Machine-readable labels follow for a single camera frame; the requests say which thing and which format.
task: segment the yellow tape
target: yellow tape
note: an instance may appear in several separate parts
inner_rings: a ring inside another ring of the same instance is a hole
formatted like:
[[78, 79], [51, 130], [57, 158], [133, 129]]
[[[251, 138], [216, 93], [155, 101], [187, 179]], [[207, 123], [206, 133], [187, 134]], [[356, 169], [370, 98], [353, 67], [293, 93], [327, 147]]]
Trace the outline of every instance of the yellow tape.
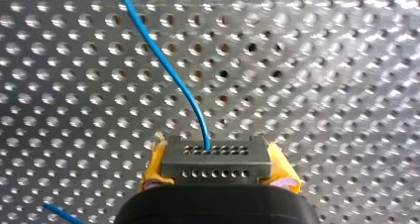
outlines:
[[260, 180], [260, 184], [270, 184], [281, 178], [292, 178], [297, 181], [296, 185], [290, 185], [289, 190], [298, 193], [302, 182], [288, 162], [277, 143], [271, 142], [267, 146], [269, 158], [271, 159], [271, 177]]
[[154, 150], [152, 152], [151, 162], [149, 163], [146, 173], [140, 182], [140, 191], [145, 190], [145, 182], [148, 179], [157, 179], [162, 182], [168, 182], [175, 184], [173, 178], [162, 177], [161, 174], [161, 160], [163, 159], [164, 150], [166, 149], [166, 140], [163, 135], [157, 134], [160, 140], [154, 144]]

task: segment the blue cable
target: blue cable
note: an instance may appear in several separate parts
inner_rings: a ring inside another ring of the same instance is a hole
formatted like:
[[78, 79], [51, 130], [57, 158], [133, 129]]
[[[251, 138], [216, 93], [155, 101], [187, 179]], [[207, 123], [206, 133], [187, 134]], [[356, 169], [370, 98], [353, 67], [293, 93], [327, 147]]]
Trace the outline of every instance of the blue cable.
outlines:
[[83, 222], [75, 219], [74, 217], [72, 217], [70, 214], [64, 212], [63, 210], [57, 208], [54, 205], [48, 204], [48, 203], [44, 203], [43, 204], [43, 208], [60, 216], [62, 219], [66, 220], [67, 222], [71, 223], [71, 224], [83, 224]]
[[161, 65], [163, 65], [164, 69], [166, 69], [166, 71], [170, 74], [170, 76], [173, 78], [175, 83], [179, 86], [179, 88], [182, 90], [182, 92], [185, 94], [186, 98], [188, 99], [189, 103], [191, 104], [192, 109], [197, 115], [198, 122], [200, 123], [201, 132], [203, 134], [204, 147], [206, 150], [210, 150], [211, 149], [210, 133], [207, 128], [204, 114], [201, 111], [200, 106], [198, 105], [197, 101], [195, 100], [194, 94], [192, 94], [191, 90], [189, 90], [189, 88], [183, 82], [182, 78], [179, 76], [179, 74], [170, 64], [169, 60], [164, 56], [159, 46], [149, 36], [148, 29], [146, 28], [145, 24], [143, 24], [142, 20], [139, 18], [136, 8], [133, 5], [133, 2], [131, 0], [121, 0], [121, 1], [123, 1], [123, 3], [126, 5], [127, 12], [129, 13], [130, 18], [132, 19], [137, 30], [139, 30], [145, 42], [149, 45], [152, 52], [154, 52], [155, 56], [160, 61]]

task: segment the perforated background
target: perforated background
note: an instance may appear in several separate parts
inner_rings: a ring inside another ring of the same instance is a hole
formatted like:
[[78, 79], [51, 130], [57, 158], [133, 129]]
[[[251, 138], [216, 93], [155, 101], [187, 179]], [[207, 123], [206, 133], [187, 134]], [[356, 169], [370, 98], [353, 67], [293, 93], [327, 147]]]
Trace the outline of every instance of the perforated background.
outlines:
[[[419, 223], [418, 0], [134, 0], [213, 138], [278, 140], [323, 223]], [[112, 223], [195, 116], [119, 0], [0, 0], [1, 223]]]

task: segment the wire insulation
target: wire insulation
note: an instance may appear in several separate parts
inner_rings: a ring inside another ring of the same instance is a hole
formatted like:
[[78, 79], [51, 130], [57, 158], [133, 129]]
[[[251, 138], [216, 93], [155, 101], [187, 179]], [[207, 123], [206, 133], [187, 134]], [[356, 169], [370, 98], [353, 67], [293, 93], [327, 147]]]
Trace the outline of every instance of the wire insulation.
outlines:
[[43, 208], [58, 215], [62, 219], [66, 220], [67, 222], [71, 224], [83, 224], [83, 222], [77, 220], [76, 218], [72, 217], [70, 214], [64, 212], [63, 210], [57, 208], [56, 206], [48, 203], [43, 204]]
[[142, 35], [145, 42], [149, 45], [152, 52], [154, 52], [157, 59], [160, 61], [161, 65], [163, 65], [164, 69], [170, 74], [173, 78], [175, 83], [179, 86], [182, 92], [185, 94], [186, 98], [188, 99], [189, 103], [191, 104], [192, 109], [194, 110], [195, 114], [197, 115], [198, 122], [200, 123], [201, 132], [203, 134], [204, 140], [204, 147], [206, 150], [211, 149], [211, 140], [210, 140], [210, 133], [207, 128], [207, 124], [204, 118], [204, 114], [200, 109], [197, 101], [195, 100], [194, 94], [192, 94], [191, 90], [189, 90], [188, 86], [183, 82], [182, 78], [170, 64], [169, 60], [164, 56], [163, 52], [159, 48], [158, 44], [155, 43], [154, 40], [149, 36], [148, 29], [146, 28], [145, 24], [143, 24], [142, 20], [138, 16], [136, 8], [133, 5], [131, 0], [121, 0], [127, 7], [127, 12], [132, 19], [134, 25], [139, 30], [140, 34]]

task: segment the black object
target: black object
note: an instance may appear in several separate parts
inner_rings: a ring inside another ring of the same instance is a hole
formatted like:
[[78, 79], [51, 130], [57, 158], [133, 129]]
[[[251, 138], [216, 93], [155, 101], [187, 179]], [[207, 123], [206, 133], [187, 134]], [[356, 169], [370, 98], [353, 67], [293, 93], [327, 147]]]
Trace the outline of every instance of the black object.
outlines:
[[263, 136], [247, 141], [213, 141], [206, 151], [202, 141], [167, 140], [161, 174], [176, 184], [258, 184], [271, 176], [271, 160]]
[[116, 224], [319, 224], [300, 195], [268, 185], [162, 185], [120, 209]]

